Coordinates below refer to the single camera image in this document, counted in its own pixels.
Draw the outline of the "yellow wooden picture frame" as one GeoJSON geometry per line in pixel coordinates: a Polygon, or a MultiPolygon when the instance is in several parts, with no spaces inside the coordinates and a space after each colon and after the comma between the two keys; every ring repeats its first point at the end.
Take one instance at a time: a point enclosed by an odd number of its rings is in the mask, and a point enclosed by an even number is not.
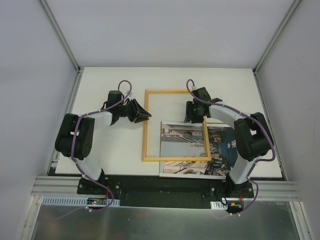
{"type": "MultiPolygon", "coordinates": [[[[144,95],[144,109],[149,110],[150,95],[188,95],[189,92],[184,89],[146,89],[144,95]]],[[[202,133],[204,136],[205,156],[190,157],[148,157],[148,138],[149,138],[149,121],[143,123],[143,139],[142,139],[142,161],[143,162],[209,162],[212,160],[210,153],[210,143],[207,129],[206,118],[202,122],[202,133]]]]}

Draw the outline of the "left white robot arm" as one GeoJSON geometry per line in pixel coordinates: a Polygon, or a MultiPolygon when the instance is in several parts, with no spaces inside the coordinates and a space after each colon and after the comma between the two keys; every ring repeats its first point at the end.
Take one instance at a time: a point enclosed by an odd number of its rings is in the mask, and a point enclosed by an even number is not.
{"type": "Polygon", "coordinates": [[[100,158],[107,129],[119,118],[128,118],[137,124],[148,121],[151,116],[136,99],[125,99],[121,91],[111,90],[102,108],[93,114],[86,113],[81,117],[67,113],[64,116],[55,140],[55,150],[69,158],[84,179],[90,180],[90,191],[96,195],[102,194],[106,183],[100,179],[103,172],[100,158]]]}

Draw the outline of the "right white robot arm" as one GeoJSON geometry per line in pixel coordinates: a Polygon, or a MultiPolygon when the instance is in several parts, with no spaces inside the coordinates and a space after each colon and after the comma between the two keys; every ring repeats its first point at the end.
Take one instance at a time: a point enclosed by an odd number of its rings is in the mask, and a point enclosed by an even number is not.
{"type": "Polygon", "coordinates": [[[226,175],[225,192],[230,197],[237,197],[249,182],[256,163],[275,159],[274,142],[265,116],[260,112],[249,115],[219,98],[212,99],[205,87],[193,86],[188,91],[193,100],[186,102],[186,123],[202,123],[206,117],[219,120],[234,130],[237,159],[226,175]],[[263,159],[269,151],[272,151],[272,158],[263,159]]]}

